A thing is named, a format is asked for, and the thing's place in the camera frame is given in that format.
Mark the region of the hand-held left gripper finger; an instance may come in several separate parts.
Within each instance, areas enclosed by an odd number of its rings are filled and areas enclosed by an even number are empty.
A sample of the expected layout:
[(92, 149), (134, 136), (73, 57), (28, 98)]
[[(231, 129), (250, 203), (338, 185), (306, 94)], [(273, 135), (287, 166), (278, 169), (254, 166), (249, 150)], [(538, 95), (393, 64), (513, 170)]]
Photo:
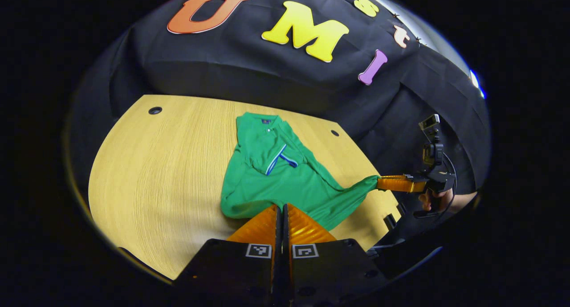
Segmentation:
[(273, 307), (281, 230), (271, 205), (228, 238), (207, 240), (174, 281), (174, 307)]
[(364, 307), (387, 278), (352, 238), (338, 240), (293, 204), (285, 206), (290, 307)]

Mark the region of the green T-shirt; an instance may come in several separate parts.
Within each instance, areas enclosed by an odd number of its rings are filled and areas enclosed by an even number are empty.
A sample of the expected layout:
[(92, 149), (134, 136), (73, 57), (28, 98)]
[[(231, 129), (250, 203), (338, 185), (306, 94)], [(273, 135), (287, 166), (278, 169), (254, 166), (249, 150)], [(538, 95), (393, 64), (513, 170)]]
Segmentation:
[(342, 187), (277, 115), (236, 118), (237, 145), (220, 192), (229, 218), (253, 218), (271, 205), (292, 204), (326, 230), (341, 224), (377, 187), (378, 175)]

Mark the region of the black backdrop cloth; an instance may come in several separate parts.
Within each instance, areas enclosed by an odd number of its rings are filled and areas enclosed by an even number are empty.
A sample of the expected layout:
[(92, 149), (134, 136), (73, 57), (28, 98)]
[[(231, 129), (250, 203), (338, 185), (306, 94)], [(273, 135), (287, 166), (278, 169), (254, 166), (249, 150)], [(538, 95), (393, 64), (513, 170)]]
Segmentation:
[(490, 120), (472, 70), (394, 0), (170, 0), (102, 52), (75, 90), (70, 173), (89, 205), (98, 149), (145, 94), (239, 101), (338, 123), (381, 174), (420, 165), (419, 122), (442, 123), (454, 207), (479, 192)]

